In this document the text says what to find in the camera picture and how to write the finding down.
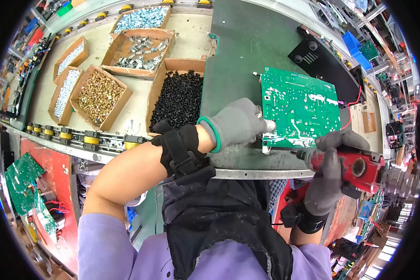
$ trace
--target wrist strap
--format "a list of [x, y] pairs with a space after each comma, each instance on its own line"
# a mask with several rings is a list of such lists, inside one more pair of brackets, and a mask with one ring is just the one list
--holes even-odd
[[318, 232], [325, 226], [326, 219], [328, 218], [329, 213], [324, 216], [314, 216], [313, 214], [308, 212], [303, 203], [299, 205], [298, 208], [299, 212], [301, 213], [301, 216], [297, 221], [297, 226], [303, 233], [313, 234]]
[[314, 216], [306, 210], [303, 203], [288, 204], [281, 211], [280, 216], [283, 225], [286, 228], [291, 228], [297, 223], [300, 230], [306, 234], [313, 234], [318, 232], [326, 223], [328, 214], [324, 216]]
[[162, 146], [160, 162], [167, 170], [168, 177], [174, 175], [175, 182], [180, 179], [176, 182], [178, 185], [188, 181], [208, 180], [216, 175], [206, 154], [197, 150], [199, 138], [195, 126], [185, 125], [177, 130], [162, 121], [154, 126], [154, 130], [162, 135], [154, 137], [151, 143]]

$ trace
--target cardboard box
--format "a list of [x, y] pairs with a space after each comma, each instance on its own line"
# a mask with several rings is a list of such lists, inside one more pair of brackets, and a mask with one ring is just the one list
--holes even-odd
[[[120, 85], [120, 87], [124, 88], [124, 92], [121, 95], [120, 99], [118, 99], [112, 111], [109, 112], [109, 115], [107, 115], [106, 119], [101, 123], [100, 126], [97, 126], [95, 122], [92, 121], [92, 119], [79, 107], [79, 104], [77, 102], [77, 99], [79, 97], [79, 92], [81, 91], [81, 87], [85, 84], [87, 79], [92, 75], [92, 73], [95, 70], [108, 76], [112, 80], [116, 81]], [[121, 81], [117, 80], [114, 76], [110, 75], [108, 72], [104, 71], [100, 67], [95, 66], [95, 65], [90, 65], [90, 67], [84, 72], [83, 76], [79, 80], [76, 87], [73, 89], [72, 94], [70, 95], [70, 103], [72, 104], [76, 113], [78, 113], [78, 115], [80, 115], [81, 118], [85, 120], [85, 123], [91, 126], [94, 130], [109, 131], [111, 130], [111, 127], [115, 122], [115, 119], [117, 119], [118, 115], [120, 114], [126, 102], [128, 102], [131, 95], [132, 95], [132, 90], [130, 90], [128, 86], [123, 84]]]
[[133, 52], [129, 51], [129, 49], [134, 45], [134, 43], [130, 42], [128, 37], [132, 36], [141, 36], [141, 37], [149, 37], [151, 41], [154, 43], [152, 47], [157, 48], [160, 42], [165, 42], [165, 39], [168, 38], [168, 45], [162, 51], [151, 52], [147, 54], [142, 54], [144, 57], [144, 61], [147, 61], [150, 58], [155, 58], [159, 56], [160, 53], [165, 52], [165, 54], [161, 58], [161, 62], [165, 57], [169, 57], [171, 51], [173, 50], [175, 44], [175, 32], [171, 30], [165, 29], [158, 29], [158, 28], [144, 28], [144, 29], [131, 29], [127, 31], [123, 31], [122, 33], [118, 34], [115, 40], [107, 49], [106, 54], [101, 63], [101, 67], [106, 69], [112, 74], [123, 75], [123, 76], [130, 76], [130, 77], [143, 77], [143, 78], [154, 78], [159, 65], [157, 65], [154, 70], [145, 70], [145, 69], [134, 69], [134, 68], [124, 68], [114, 66], [115, 63], [118, 62], [120, 57], [129, 57]]
[[375, 113], [363, 112], [362, 120], [364, 121], [364, 132], [375, 132], [377, 131], [377, 125], [375, 121]]
[[[115, 21], [114, 26], [112, 26], [111, 33], [110, 33], [111, 36], [114, 34], [115, 29], [117, 29], [117, 24], [120, 22], [120, 20], [123, 18], [124, 15], [134, 13], [135, 11], [138, 11], [140, 9], [152, 9], [152, 8], [155, 8], [155, 7], [158, 7], [158, 6], [138, 8], [138, 9], [134, 9], [134, 10], [130, 10], [130, 11], [121, 13], [121, 15], [118, 17], [117, 21]], [[162, 24], [160, 26], [157, 26], [157, 28], [165, 29], [165, 27], [167, 26], [168, 20], [170, 19], [170, 16], [171, 16], [171, 7], [168, 7], [167, 14], [163, 18]]]
[[85, 2], [85, 0], [72, 0], [72, 6], [73, 8], [75, 8], [76, 6], [78, 6], [79, 4]]
[[149, 136], [156, 136], [158, 133], [150, 131], [151, 117], [155, 109], [155, 104], [162, 91], [163, 82], [167, 77], [168, 71], [176, 71], [179, 74], [185, 74], [189, 70], [194, 70], [196, 74], [204, 76], [206, 69], [206, 61], [203, 59], [192, 59], [192, 58], [165, 58], [164, 61], [159, 65], [157, 75], [151, 85], [150, 93], [148, 95], [148, 110], [146, 111], [146, 132]]
[[[55, 115], [55, 106], [56, 106], [56, 102], [58, 101], [58, 97], [59, 97], [59, 93], [61, 91], [61, 88], [64, 86], [64, 81], [68, 76], [68, 71], [70, 71], [70, 70], [78, 70], [79, 71], [79, 76], [78, 76], [78, 79], [75, 82], [75, 85], [72, 88], [72, 91], [70, 92], [70, 95], [67, 99], [67, 104], [65, 104], [64, 111], [62, 112], [61, 118], [59, 119]], [[50, 118], [54, 122], [56, 122], [56, 124], [58, 124], [58, 125], [67, 126], [68, 122], [70, 121], [70, 118], [72, 117], [72, 108], [73, 107], [72, 107], [72, 104], [70, 103], [70, 96], [72, 95], [72, 92], [75, 90], [75, 87], [78, 84], [79, 80], [81, 79], [82, 74], [83, 74], [82, 70], [80, 70], [76, 67], [67, 66], [67, 68], [62, 71], [62, 74], [59, 75], [59, 81], [57, 83], [56, 90], [53, 93], [53, 96], [51, 97], [50, 105], [48, 105], [48, 114], [50, 115]]]
[[56, 85], [58, 84], [59, 77], [62, 75], [62, 74], [58, 75], [59, 65], [61, 65], [62, 61], [64, 61], [64, 59], [69, 54], [71, 54], [74, 49], [76, 49], [79, 45], [81, 45], [82, 42], [84, 43], [84, 51], [79, 53], [78, 56], [75, 59], [73, 59], [73, 61], [68, 66], [78, 67], [79, 65], [81, 65], [81, 63], [84, 62], [84, 60], [86, 60], [86, 58], [89, 57], [89, 45], [87, 43], [87, 40], [83, 36], [81, 36], [67, 49], [67, 51], [64, 52], [64, 54], [62, 54], [62, 56], [58, 59], [58, 61], [56, 61], [55, 69], [53, 72], [53, 82]]

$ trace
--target printed circuit board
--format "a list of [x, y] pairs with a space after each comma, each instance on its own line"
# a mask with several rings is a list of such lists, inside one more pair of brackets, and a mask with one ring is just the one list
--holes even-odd
[[340, 130], [335, 86], [302, 74], [265, 67], [261, 76], [263, 118], [277, 129], [263, 134], [263, 146], [309, 148], [315, 139]]

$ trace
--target black apron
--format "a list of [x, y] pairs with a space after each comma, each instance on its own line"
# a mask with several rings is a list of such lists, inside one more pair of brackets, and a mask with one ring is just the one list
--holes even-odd
[[232, 239], [252, 249], [269, 279], [290, 279], [291, 247], [270, 225], [269, 196], [267, 181], [164, 185], [162, 216], [174, 278], [186, 280], [203, 250]]

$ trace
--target person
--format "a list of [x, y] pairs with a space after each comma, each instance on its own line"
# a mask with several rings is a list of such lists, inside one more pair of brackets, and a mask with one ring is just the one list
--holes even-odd
[[[180, 167], [168, 165], [176, 150], [167, 137], [180, 135], [186, 149], [202, 159], [274, 130], [258, 113], [242, 98], [105, 165], [87, 193], [79, 221], [79, 279], [331, 279], [330, 250], [319, 243], [328, 213], [342, 196], [336, 147], [369, 150], [358, 134], [336, 131], [316, 139], [326, 151], [322, 173], [308, 188], [290, 244], [271, 227], [267, 181], [204, 176], [184, 184], [173, 181], [172, 168], [180, 173]], [[162, 180], [164, 232], [146, 238], [137, 252], [124, 226], [124, 205]]]

